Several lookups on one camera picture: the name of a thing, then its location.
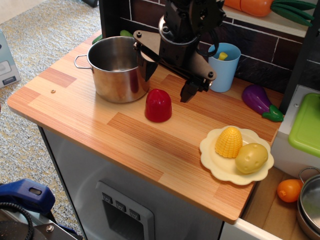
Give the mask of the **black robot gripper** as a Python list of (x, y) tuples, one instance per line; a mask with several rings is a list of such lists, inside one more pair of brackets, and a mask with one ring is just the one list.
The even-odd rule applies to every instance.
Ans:
[(208, 91), (216, 77), (215, 71), (200, 54), (200, 38), (193, 33), (187, 14), (165, 14), (158, 24), (158, 33), (136, 30), (136, 61), (147, 82), (162, 65), (186, 80), (180, 102), (189, 102), (197, 92)]

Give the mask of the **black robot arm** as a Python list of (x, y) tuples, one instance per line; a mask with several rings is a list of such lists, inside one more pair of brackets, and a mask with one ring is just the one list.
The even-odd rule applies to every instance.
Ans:
[(215, 28), (226, 16), (222, 0), (168, 0), (158, 32), (136, 30), (134, 49), (145, 81), (158, 65), (185, 79), (180, 101), (208, 91), (217, 74), (207, 62), (219, 48)]

